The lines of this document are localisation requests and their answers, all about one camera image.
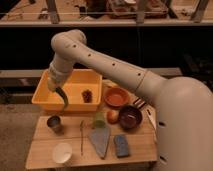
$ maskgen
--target yellow bin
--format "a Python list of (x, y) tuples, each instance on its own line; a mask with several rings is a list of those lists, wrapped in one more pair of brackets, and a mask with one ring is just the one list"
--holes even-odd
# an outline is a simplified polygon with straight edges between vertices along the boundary
[[(48, 70), (44, 70), (41, 80), (32, 98), (32, 103), (40, 105), (46, 111), (60, 111), (63, 99), (47, 87)], [(101, 103), (102, 76), (92, 69), (74, 69), (64, 86), (69, 104), (65, 111), (96, 111)], [(92, 102), (85, 103), (82, 92), (92, 92)]]

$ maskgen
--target gray floor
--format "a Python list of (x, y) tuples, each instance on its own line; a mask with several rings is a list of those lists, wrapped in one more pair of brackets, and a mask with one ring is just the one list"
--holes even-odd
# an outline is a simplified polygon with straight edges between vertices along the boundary
[[(31, 104), (0, 105), (0, 170), (26, 171), (30, 148), (40, 108)], [(147, 164), (81, 167), (72, 171), (147, 171)]]

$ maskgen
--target metal cup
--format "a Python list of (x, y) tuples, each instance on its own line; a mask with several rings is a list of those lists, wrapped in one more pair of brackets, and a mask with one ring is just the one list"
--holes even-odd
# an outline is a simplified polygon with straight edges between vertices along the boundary
[(51, 116), (47, 120), (47, 126), (51, 128), (56, 134), (59, 134), (62, 131), (61, 119), (59, 116)]

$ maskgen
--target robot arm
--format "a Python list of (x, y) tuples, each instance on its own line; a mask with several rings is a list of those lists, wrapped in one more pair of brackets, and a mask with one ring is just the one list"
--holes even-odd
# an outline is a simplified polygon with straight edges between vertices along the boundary
[(165, 78), (92, 50), (85, 43), (86, 37), (79, 30), (60, 33), (53, 37), (52, 47), (55, 56), (50, 64), (48, 82), (51, 90), (66, 81), (72, 72), (73, 65), (78, 62), (122, 85), (136, 96), (143, 97), (146, 102), (153, 105), (153, 98), (166, 80)]
[(79, 30), (53, 37), (50, 90), (63, 85), (75, 62), (92, 68), (155, 107), (157, 170), (213, 170), (213, 95), (204, 84), (187, 77), (163, 78), (85, 44), (86, 37)]

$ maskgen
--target terracotta bowl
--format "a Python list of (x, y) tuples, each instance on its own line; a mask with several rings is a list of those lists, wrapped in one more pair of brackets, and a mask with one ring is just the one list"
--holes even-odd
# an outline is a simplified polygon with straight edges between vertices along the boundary
[(129, 102), (129, 94), (120, 87), (109, 88), (104, 94), (104, 101), (112, 107), (122, 107)]

